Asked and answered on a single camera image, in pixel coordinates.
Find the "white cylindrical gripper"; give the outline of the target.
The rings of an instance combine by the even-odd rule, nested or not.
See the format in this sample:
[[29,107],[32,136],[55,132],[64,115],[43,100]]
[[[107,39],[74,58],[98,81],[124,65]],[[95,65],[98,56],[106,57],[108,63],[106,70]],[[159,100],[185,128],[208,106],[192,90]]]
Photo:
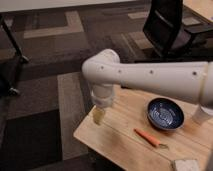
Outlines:
[[96,105],[92,111],[93,121],[99,125],[105,115],[105,110],[102,108],[110,107],[114,100],[113,85],[93,85],[91,96]]

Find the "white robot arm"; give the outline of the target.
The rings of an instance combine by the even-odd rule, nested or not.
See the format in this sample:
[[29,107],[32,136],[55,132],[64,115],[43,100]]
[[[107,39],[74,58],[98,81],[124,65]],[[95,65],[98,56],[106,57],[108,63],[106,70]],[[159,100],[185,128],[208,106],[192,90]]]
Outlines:
[[83,62],[82,73],[99,108],[111,106],[114,86],[122,85],[196,104],[198,123],[213,119],[213,62],[121,63],[105,49]]

